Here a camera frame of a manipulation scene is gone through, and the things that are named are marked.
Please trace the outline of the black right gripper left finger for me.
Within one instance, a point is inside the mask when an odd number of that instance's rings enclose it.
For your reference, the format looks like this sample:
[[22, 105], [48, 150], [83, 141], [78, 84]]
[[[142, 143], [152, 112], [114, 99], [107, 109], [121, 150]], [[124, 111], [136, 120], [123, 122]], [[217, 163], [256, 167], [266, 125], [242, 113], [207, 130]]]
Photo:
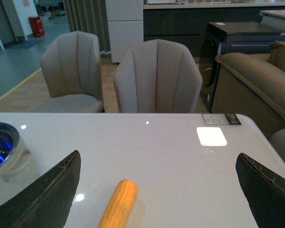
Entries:
[[73, 151], [0, 206], [0, 228], [62, 228], [79, 183], [81, 157]]

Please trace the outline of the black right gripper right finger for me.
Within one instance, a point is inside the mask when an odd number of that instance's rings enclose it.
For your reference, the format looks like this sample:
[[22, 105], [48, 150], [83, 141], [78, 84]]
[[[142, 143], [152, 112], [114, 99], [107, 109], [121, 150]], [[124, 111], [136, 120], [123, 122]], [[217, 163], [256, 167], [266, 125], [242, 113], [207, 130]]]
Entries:
[[244, 153], [236, 172], [258, 227], [285, 228], [285, 178]]

